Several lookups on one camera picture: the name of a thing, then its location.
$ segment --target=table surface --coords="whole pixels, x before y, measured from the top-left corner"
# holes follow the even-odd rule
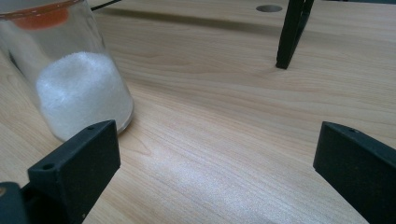
[[[255,9],[267,4],[283,10]],[[323,120],[396,147],[396,6],[316,1],[281,70],[286,8],[124,0],[94,12],[135,111],[84,223],[366,222],[312,163]],[[0,182],[23,186],[61,142],[4,57],[0,71]]]

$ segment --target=black stand leg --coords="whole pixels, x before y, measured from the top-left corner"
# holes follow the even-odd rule
[[[288,68],[313,4],[314,0],[289,0],[277,50],[276,67]]]

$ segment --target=glass jar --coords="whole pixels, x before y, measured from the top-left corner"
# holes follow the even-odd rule
[[[0,3],[0,49],[59,139],[103,120],[114,119],[118,132],[130,123],[132,96],[87,1]]]

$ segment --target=black plastic bracket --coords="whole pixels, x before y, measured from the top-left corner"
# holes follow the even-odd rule
[[[82,223],[119,168],[115,121],[93,124],[29,168],[22,189],[0,183],[0,223]]]
[[[287,69],[308,22],[314,0],[289,0],[277,49],[276,67]]]
[[[394,148],[355,129],[323,122],[314,167],[367,221],[396,223]]]

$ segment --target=white granules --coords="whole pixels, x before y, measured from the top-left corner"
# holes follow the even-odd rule
[[[128,122],[133,101],[116,65],[105,54],[67,55],[42,70],[36,83],[40,110],[62,140],[94,123]]]

